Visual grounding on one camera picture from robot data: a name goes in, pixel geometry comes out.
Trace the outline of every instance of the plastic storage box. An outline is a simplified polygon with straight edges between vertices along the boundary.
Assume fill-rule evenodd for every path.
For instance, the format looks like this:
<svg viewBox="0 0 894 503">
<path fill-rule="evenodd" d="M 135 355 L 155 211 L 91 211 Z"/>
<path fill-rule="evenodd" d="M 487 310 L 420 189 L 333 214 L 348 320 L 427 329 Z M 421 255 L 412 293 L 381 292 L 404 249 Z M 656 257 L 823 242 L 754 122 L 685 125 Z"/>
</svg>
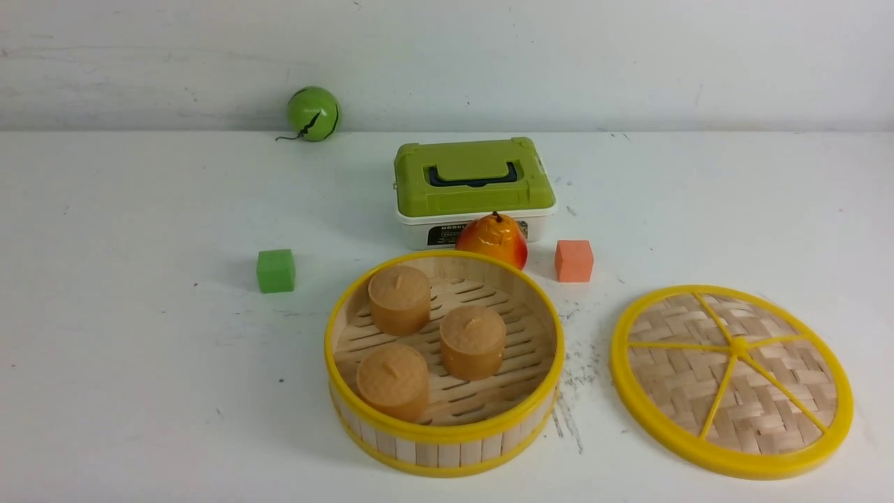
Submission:
<svg viewBox="0 0 894 503">
<path fill-rule="evenodd" d="M 467 223 L 493 211 L 543 235 L 556 198 L 529 138 L 402 145 L 394 159 L 397 220 L 412 250 L 449 248 Z"/>
</svg>

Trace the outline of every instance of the green block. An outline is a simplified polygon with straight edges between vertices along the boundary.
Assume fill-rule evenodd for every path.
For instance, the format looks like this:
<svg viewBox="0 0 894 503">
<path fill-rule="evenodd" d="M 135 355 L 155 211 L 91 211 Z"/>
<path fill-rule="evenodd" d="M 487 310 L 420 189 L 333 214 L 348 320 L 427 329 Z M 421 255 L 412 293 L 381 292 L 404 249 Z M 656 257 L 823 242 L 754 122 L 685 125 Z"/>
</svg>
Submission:
<svg viewBox="0 0 894 503">
<path fill-rule="evenodd" d="M 262 294 L 295 289 L 295 259 L 291 250 L 267 250 L 257 255 L 257 285 Z"/>
</svg>

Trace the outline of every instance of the green ball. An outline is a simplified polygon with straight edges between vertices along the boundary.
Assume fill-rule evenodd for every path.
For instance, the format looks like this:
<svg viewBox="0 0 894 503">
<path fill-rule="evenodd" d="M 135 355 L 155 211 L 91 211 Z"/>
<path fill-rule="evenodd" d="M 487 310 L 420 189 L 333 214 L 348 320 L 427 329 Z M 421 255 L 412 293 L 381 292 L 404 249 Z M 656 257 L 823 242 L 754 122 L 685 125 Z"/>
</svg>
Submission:
<svg viewBox="0 0 894 503">
<path fill-rule="evenodd" d="M 317 86 L 308 86 L 291 97 L 286 117 L 298 134 L 296 140 L 322 141 L 338 128 L 342 111 L 333 93 Z"/>
</svg>

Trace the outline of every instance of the yellow plastic rim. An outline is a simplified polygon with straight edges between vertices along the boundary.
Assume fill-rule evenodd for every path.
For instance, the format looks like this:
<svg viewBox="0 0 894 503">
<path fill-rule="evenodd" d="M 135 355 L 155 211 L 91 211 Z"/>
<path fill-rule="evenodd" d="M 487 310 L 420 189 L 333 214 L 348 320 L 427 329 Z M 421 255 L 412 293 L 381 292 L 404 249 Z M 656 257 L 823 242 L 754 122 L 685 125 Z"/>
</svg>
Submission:
<svg viewBox="0 0 894 503">
<path fill-rule="evenodd" d="M 520 404 L 512 407 L 510 410 L 495 415 L 494 417 L 481 422 L 473 422 L 471 424 L 461 424 L 457 426 L 430 426 L 400 421 L 392 418 L 391 416 L 376 411 L 376 409 L 370 407 L 366 404 L 366 402 L 355 395 L 354 392 L 351 391 L 348 387 L 348 383 L 346 383 L 342 378 L 342 375 L 339 373 L 338 368 L 335 366 L 335 351 L 332 346 L 332 331 L 339 311 L 342 310 L 342 306 L 348 301 L 350 296 L 358 288 L 363 286 L 369 280 L 369 278 L 371 278 L 378 271 L 389 268 L 390 266 L 396 264 L 400 264 L 402 262 L 423 259 L 427 257 L 460 257 L 489 262 L 497 267 L 508 270 L 513 275 L 524 281 L 528 286 L 533 288 L 534 291 L 537 292 L 540 297 L 542 297 L 544 304 L 546 305 L 547 309 L 550 312 L 550 316 L 552 317 L 552 325 L 556 334 L 555 356 L 552 358 L 550 370 L 546 373 L 546 376 L 540 383 L 540 386 L 538 386 L 534 390 L 534 392 L 531 393 L 530 396 L 522 400 Z M 562 364 L 565 361 L 565 337 L 562 332 L 559 313 L 556 312 L 555 307 L 550 301 L 550 298 L 546 295 L 546 292 L 544 292 L 544 290 L 525 273 L 513 268 L 512 266 L 501 260 L 497 260 L 479 253 L 457 250 L 432 250 L 410 253 L 397 257 L 395 259 L 388 260 L 370 269 L 366 274 L 352 283 L 347 288 L 347 290 L 345 290 L 344 294 L 342 294 L 342 297 L 339 299 L 339 301 L 335 304 L 332 314 L 329 317 L 329 322 L 326 325 L 323 351 L 326 359 L 326 371 L 329 373 L 329 380 L 333 383 L 335 391 L 342 398 L 342 400 L 344 400 L 345 405 L 347 405 L 349 409 L 354 414 L 356 414 L 361 421 L 368 422 L 371 426 L 375 427 L 382 433 L 387 433 L 401 439 L 424 443 L 460 443 L 470 442 L 473 440 L 479 440 L 486 437 L 491 437 L 493 435 L 502 434 L 509 428 L 524 421 L 525 418 L 527 418 L 532 412 L 534 412 L 534 410 L 538 406 L 540 406 L 540 404 L 547 398 L 547 396 L 552 393 L 554 389 L 556 389 L 556 385 L 559 383 Z"/>
<path fill-rule="evenodd" d="M 816 347 L 817 351 L 819 351 L 820 355 L 829 366 L 838 393 L 838 410 L 829 427 L 823 427 L 821 429 L 822 436 L 818 440 L 802 450 L 788 454 L 768 456 L 746 454 L 716 446 L 704 439 L 704 436 L 702 438 L 694 437 L 662 413 L 658 406 L 653 403 L 652 399 L 649 398 L 645 391 L 640 387 L 630 368 L 630 360 L 628 358 L 628 334 L 636 319 L 646 308 L 663 299 L 680 294 L 695 294 L 696 297 L 699 294 L 716 294 L 735 297 L 739 300 L 752 303 L 753 305 L 761 307 L 785 320 L 802 334 L 799 338 L 809 340 L 814 347 Z M 702 305 L 706 308 L 707 313 L 717 320 L 717 314 L 713 309 L 705 303 Z M 730 340 L 730 335 L 726 328 L 720 323 L 717 325 L 724 333 L 727 340 Z M 773 339 L 778 339 L 782 342 L 785 338 L 789 337 L 774 337 Z M 762 345 L 767 343 L 766 341 L 762 341 L 756 344 Z M 737 349 L 747 349 L 752 346 L 753 345 L 748 345 L 742 348 L 735 348 L 731 345 L 728 350 L 730 353 L 730 367 L 732 366 L 732 363 L 737 360 Z M 750 362 L 747 360 L 739 361 L 745 361 L 749 365 L 754 363 L 753 361 Z M 854 418 L 854 398 L 851 395 L 848 377 L 845 375 L 838 359 L 835 358 L 835 355 L 829 347 L 826 346 L 826 344 L 824 344 L 824 342 L 807 325 L 788 312 L 782 310 L 780 307 L 766 302 L 764 299 L 719 286 L 674 286 L 647 294 L 635 301 L 621 315 L 618 325 L 615 328 L 614 337 L 611 341 L 610 365 L 611 376 L 614 379 L 615 388 L 618 390 L 621 401 L 628 408 L 634 419 L 636 419 L 646 431 L 661 442 L 667 449 L 689 462 L 699 465 L 707 470 L 732 477 L 753 480 L 776 480 L 808 472 L 821 465 L 838 449 L 844 441 L 844 438 L 848 435 L 851 422 Z M 778 383 L 773 384 L 784 393 L 787 392 L 782 385 Z M 721 386 L 717 391 L 712 412 L 719 403 L 727 385 L 728 379 L 724 379 L 724 382 L 721 383 Z M 803 406 L 801 408 L 806 416 L 814 419 L 809 411 L 803 408 Z M 710 424 L 712 420 L 713 416 L 709 414 L 706 423 Z"/>
</svg>

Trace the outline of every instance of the orange cube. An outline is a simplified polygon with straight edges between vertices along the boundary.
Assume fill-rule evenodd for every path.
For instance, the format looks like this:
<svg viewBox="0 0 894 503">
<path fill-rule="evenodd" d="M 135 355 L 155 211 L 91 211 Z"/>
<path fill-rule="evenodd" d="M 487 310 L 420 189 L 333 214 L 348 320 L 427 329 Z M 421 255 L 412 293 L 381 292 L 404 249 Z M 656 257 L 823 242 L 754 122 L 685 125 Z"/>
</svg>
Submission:
<svg viewBox="0 0 894 503">
<path fill-rule="evenodd" d="M 556 243 L 556 279 L 560 283 L 587 283 L 593 274 L 593 250 L 590 242 Z"/>
</svg>

